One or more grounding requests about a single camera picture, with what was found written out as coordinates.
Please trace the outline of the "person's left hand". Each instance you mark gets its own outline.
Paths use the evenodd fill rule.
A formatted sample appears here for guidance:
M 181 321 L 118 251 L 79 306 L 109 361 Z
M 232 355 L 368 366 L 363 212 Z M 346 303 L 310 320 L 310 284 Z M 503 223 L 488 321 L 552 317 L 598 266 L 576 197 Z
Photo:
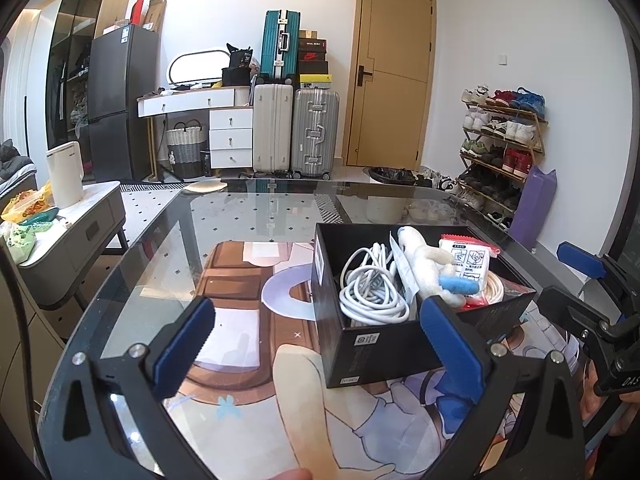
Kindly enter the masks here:
M 269 480 L 312 480 L 314 476 L 306 468 L 295 468 L 283 471 Z

